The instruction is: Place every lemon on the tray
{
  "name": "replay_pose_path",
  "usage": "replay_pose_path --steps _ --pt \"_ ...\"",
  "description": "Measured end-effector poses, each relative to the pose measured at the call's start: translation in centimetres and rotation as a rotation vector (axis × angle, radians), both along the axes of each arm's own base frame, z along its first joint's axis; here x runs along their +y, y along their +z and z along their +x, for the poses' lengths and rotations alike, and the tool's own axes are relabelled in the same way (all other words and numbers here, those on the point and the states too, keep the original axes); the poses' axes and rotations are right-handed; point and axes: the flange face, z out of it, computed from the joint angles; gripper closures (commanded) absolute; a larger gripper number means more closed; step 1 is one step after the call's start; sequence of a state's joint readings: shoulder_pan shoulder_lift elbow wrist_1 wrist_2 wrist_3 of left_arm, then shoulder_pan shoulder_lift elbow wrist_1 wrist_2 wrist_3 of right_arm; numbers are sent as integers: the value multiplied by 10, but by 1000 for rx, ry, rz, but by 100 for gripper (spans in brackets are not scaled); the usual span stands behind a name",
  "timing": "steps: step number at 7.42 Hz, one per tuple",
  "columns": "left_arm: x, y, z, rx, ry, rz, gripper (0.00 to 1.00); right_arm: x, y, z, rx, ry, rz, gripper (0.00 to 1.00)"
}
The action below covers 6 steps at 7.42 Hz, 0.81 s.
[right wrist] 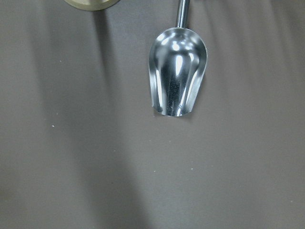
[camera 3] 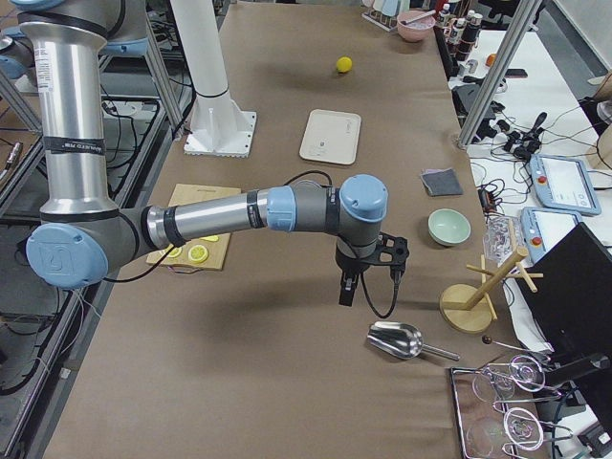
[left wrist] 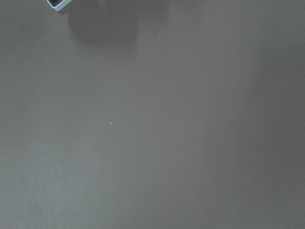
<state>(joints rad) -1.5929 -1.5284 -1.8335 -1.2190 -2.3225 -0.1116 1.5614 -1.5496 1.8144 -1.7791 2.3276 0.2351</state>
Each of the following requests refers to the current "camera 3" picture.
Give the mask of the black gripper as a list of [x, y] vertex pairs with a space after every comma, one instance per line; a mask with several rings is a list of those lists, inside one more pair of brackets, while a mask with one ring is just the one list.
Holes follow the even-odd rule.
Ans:
[[359, 247], [340, 235], [336, 246], [336, 262], [342, 271], [339, 305], [353, 304], [353, 277], [370, 267], [387, 267], [392, 279], [401, 279], [408, 257], [408, 241], [401, 236], [380, 232], [375, 242]]

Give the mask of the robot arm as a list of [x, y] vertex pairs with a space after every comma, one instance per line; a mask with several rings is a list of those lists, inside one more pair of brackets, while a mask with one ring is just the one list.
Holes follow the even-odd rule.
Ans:
[[388, 254], [394, 282], [405, 239], [383, 233], [388, 192], [360, 174], [342, 186], [288, 184], [170, 208], [120, 208], [109, 196], [98, 57], [143, 55], [142, 1], [21, 1], [21, 32], [33, 45], [49, 198], [27, 242], [35, 273], [65, 290], [99, 283], [134, 259], [209, 235], [268, 228], [337, 239], [339, 303], [350, 305], [364, 272]]

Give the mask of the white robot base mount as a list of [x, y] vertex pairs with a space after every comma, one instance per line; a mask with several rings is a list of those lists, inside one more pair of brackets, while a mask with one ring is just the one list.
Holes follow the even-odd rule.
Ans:
[[213, 3], [170, 5], [195, 91], [185, 153], [248, 157], [257, 115], [241, 110], [230, 95]]

